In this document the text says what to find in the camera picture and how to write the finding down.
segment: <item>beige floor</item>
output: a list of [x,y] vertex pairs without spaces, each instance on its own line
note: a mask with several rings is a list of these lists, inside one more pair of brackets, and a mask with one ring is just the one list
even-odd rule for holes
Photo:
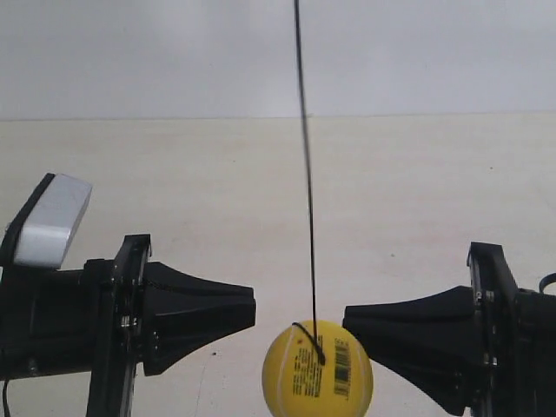
[[[524,287],[556,270],[556,115],[314,119],[311,130],[322,319],[468,284],[472,240],[503,244]],[[299,122],[0,123],[0,224],[47,171],[95,186],[67,268],[150,232],[154,259],[255,287],[257,325],[140,376],[134,416],[269,415],[266,349],[310,316]],[[369,416],[445,415],[374,371]],[[13,383],[14,415],[83,415],[88,377]]]

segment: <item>yellow tennis ball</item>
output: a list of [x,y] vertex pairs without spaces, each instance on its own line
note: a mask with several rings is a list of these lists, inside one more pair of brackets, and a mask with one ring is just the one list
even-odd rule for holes
[[374,386],[363,346],[342,326],[317,321],[322,366],[313,334],[313,322],[303,321],[271,344],[262,366],[262,392],[270,413],[274,417],[363,417]]

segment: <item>barcode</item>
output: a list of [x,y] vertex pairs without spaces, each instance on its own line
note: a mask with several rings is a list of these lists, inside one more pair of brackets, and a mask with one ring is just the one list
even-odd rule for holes
[[349,382],[351,380],[351,358],[349,345],[345,341],[335,340],[334,362],[334,394],[349,396]]

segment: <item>floor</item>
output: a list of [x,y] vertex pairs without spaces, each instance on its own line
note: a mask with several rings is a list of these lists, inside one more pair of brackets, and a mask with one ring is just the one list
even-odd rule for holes
[[[322,319],[350,304],[404,301],[469,282],[470,241],[502,244],[522,287],[556,269],[556,115],[315,118],[317,297]],[[295,119],[2,122],[0,224],[42,176],[94,184],[65,268],[152,234],[154,260],[249,285],[254,328],[139,376],[135,417],[269,415],[261,363],[311,314],[308,218]],[[374,364],[369,416],[444,416]],[[17,381],[14,415],[83,415],[87,374]]]

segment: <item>tennis ball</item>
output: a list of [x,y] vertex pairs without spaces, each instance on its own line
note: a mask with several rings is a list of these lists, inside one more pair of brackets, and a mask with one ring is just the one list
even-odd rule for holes
[[294,323],[270,345],[262,392],[274,417],[363,417],[373,397],[373,369],[363,346],[345,328],[317,321]]

